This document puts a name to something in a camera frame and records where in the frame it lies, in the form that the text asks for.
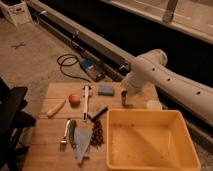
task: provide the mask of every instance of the power adapter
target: power adapter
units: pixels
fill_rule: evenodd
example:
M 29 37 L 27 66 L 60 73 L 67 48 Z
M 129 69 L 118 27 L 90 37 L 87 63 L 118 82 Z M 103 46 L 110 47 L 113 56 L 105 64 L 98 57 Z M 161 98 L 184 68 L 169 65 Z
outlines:
M 80 61 L 80 67 L 87 73 L 87 75 L 95 82 L 102 80 L 105 74 L 101 72 L 91 60 L 84 59 Z

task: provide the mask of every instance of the fork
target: fork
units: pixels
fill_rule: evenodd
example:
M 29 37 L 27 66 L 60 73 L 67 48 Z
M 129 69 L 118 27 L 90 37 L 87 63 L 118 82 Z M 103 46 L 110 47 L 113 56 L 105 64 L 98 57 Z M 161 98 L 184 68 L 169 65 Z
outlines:
M 60 151 L 65 151 L 65 148 L 66 148 L 66 145 L 67 145 L 67 129 L 68 129 L 69 123 L 70 123 L 70 119 L 67 119 L 64 137 L 60 141 Z

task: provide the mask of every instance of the banana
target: banana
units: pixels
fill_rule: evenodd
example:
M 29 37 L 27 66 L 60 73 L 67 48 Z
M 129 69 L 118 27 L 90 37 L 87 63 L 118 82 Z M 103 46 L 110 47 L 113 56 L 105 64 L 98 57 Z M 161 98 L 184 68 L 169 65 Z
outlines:
M 48 110 L 47 117 L 48 118 L 53 117 L 64 106 L 65 103 L 66 103 L 66 100 L 63 100 L 62 102 L 56 104 L 53 108 Z

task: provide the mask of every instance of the apple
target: apple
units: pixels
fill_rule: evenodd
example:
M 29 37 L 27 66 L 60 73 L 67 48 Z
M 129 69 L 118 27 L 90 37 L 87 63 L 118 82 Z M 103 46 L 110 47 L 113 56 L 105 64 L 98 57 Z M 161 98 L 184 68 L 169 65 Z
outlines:
M 68 99 L 71 106 L 78 106 L 80 104 L 80 97 L 78 94 L 70 94 Z

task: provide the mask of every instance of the metal rail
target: metal rail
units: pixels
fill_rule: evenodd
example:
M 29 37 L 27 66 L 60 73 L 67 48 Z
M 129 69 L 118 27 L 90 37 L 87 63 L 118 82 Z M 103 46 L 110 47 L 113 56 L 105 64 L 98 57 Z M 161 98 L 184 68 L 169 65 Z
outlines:
M 40 14 L 46 16 L 51 21 L 60 25 L 63 29 L 76 36 L 78 39 L 90 45 L 101 54 L 104 54 L 119 66 L 125 67 L 127 71 L 130 70 L 130 63 L 134 59 L 134 56 L 130 53 L 38 0 L 26 0 L 26 3 L 36 11 L 40 12 Z

